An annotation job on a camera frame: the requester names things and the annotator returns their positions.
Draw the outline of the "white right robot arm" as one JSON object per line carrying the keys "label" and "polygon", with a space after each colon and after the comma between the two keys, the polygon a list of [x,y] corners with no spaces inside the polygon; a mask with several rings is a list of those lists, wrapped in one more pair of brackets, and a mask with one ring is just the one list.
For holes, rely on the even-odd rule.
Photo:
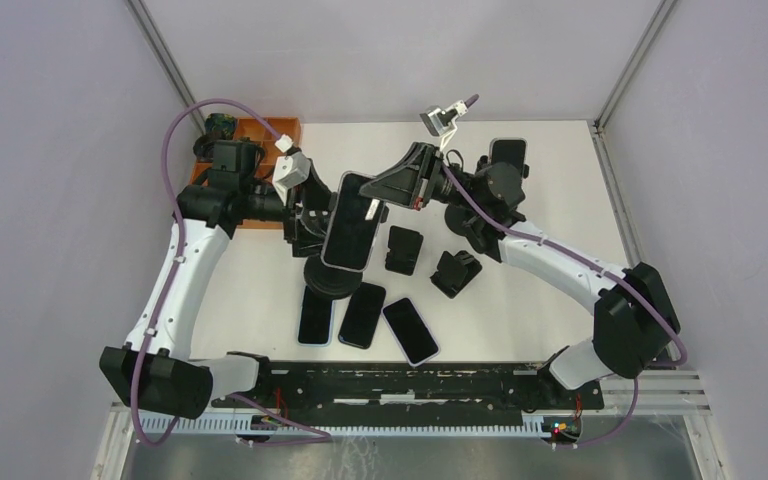
{"label": "white right robot arm", "polygon": [[412,144],[393,167],[360,188],[362,196],[411,210],[445,204],[448,228],[472,249],[525,270],[584,307],[592,335],[553,354],[537,382],[551,408],[572,401],[578,388],[609,375],[637,378],[647,367],[684,364],[681,326],[656,268],[621,267],[552,239],[519,212],[525,200],[527,143],[495,139],[473,172],[428,143]]}

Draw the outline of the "black round base phone stand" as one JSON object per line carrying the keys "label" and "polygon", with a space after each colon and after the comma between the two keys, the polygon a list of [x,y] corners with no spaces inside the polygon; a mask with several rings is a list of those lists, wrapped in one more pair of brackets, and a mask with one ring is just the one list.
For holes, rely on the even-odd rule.
{"label": "black round base phone stand", "polygon": [[318,256],[311,256],[304,263],[303,278],[306,286],[319,297],[341,300],[350,297],[361,286],[363,273],[332,268]]}

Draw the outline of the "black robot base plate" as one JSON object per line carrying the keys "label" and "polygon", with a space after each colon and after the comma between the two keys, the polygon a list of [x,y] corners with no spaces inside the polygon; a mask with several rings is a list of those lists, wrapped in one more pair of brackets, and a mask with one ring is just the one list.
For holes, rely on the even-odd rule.
{"label": "black robot base plate", "polygon": [[534,363],[272,361],[247,398],[334,434],[526,433],[523,418],[601,410],[601,385],[562,387]]}

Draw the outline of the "black cased phone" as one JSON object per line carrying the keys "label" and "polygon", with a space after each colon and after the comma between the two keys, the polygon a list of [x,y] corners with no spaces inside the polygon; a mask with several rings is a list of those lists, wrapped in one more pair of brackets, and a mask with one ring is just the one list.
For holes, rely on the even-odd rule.
{"label": "black cased phone", "polygon": [[348,346],[369,349],[385,299],[384,287],[362,282],[349,300],[338,332],[338,340]]}

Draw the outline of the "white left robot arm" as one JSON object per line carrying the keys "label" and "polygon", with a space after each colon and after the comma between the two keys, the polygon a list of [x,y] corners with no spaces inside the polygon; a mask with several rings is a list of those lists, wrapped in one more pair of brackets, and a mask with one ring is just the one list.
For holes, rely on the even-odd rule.
{"label": "white left robot arm", "polygon": [[135,327],[120,347],[107,347],[99,367],[132,414],[142,411],[184,419],[236,393],[250,407],[266,405],[273,379],[262,356],[229,352],[194,360],[191,341],[208,284],[239,224],[280,222],[295,258],[320,251],[330,190],[287,134],[272,176],[256,178],[264,149],[249,141],[219,140],[206,184],[186,186],[173,198],[166,257]]}

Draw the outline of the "clear cased phone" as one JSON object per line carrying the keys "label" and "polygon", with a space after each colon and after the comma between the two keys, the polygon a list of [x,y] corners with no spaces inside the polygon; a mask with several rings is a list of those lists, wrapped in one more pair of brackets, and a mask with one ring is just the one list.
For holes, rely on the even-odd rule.
{"label": "clear cased phone", "polygon": [[522,168],[525,165],[527,141],[524,138],[495,138],[489,147],[491,163],[505,163]]}
{"label": "clear cased phone", "polygon": [[327,267],[349,272],[367,268],[385,212],[385,204],[380,200],[360,194],[360,187],[371,180],[351,171],[341,177],[320,253]]}

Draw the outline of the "black folding phone stand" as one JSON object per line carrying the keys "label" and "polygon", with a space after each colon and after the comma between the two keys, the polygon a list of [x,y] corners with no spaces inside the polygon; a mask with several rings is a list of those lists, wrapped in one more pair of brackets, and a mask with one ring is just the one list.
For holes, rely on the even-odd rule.
{"label": "black folding phone stand", "polygon": [[412,276],[424,236],[415,230],[393,225],[389,229],[384,267],[387,271]]}

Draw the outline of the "lilac cased phone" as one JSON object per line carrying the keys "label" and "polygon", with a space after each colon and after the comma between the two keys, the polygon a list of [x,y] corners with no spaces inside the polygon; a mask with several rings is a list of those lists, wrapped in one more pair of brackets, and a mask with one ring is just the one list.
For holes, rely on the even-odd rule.
{"label": "lilac cased phone", "polygon": [[431,330],[409,298],[385,306],[382,313],[410,366],[422,365],[440,353]]}

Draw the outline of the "light blue cased phone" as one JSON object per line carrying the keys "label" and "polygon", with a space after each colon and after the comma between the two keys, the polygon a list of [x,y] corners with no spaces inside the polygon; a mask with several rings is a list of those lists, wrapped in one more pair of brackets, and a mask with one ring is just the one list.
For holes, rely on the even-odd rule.
{"label": "light blue cased phone", "polygon": [[333,300],[305,287],[299,313],[297,343],[313,347],[328,345],[332,337],[333,309]]}

